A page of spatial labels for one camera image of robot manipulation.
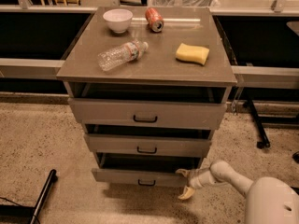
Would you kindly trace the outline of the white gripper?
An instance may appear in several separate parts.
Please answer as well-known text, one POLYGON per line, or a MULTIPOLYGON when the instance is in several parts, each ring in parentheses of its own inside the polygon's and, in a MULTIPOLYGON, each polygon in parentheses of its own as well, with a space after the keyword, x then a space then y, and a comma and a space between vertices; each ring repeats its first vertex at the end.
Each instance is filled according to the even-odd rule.
POLYGON ((176 174, 187 177, 187 186, 178 196, 180 200, 188 200, 195 193, 196 189, 201 189, 205 186, 210 186, 215 183, 215 178, 209 169, 177 169, 176 174))

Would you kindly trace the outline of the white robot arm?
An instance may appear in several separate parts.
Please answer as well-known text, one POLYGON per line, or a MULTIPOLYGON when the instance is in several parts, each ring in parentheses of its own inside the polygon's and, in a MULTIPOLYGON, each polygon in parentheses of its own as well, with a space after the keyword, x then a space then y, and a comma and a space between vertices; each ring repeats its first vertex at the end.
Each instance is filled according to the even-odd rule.
POLYGON ((299 195, 293 188, 274 177, 248 179, 226 161, 213 161, 205 169, 177 169, 187 179, 183 193, 187 200, 197 189, 228 183, 245 199, 245 224, 299 224, 299 195))

